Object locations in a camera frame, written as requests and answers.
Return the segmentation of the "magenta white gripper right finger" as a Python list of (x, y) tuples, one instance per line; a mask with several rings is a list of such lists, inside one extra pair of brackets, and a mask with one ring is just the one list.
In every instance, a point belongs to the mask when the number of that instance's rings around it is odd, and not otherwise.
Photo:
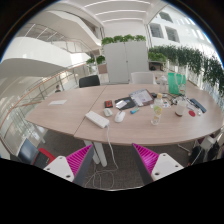
[(158, 154), (135, 143), (132, 144), (132, 152), (144, 185), (183, 169), (167, 153)]

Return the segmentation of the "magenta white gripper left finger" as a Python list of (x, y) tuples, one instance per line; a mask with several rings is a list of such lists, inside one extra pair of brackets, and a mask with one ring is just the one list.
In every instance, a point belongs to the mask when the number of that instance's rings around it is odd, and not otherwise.
[(82, 186), (93, 155), (94, 148), (90, 144), (67, 157), (58, 156), (44, 170)]

